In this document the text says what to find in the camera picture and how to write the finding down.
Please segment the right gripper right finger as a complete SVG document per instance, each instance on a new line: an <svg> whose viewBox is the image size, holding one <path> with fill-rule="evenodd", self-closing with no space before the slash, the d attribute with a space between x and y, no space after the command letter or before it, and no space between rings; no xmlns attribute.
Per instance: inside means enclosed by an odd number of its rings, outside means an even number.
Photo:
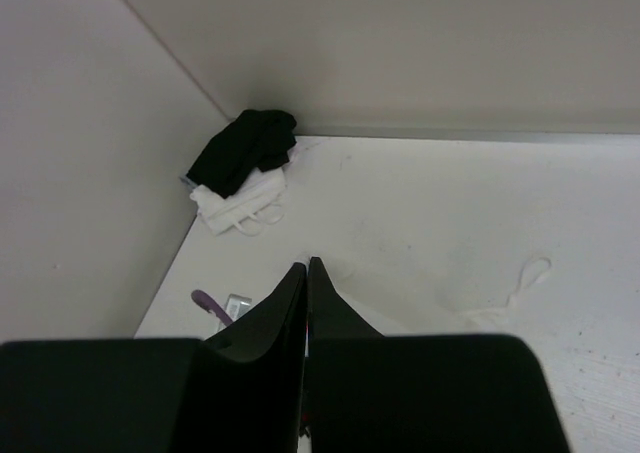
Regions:
<svg viewBox="0 0 640 453"><path fill-rule="evenodd" d="M315 452L566 452L541 365L504 334L384 336L308 271Z"/></svg>

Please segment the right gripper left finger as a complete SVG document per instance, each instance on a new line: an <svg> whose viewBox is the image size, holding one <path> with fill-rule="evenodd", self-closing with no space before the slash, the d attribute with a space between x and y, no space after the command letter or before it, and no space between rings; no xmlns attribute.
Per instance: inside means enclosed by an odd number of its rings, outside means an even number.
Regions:
<svg viewBox="0 0 640 453"><path fill-rule="evenodd" d="M298 448L307 322L307 267L195 351L174 430L177 452Z"/></svg>

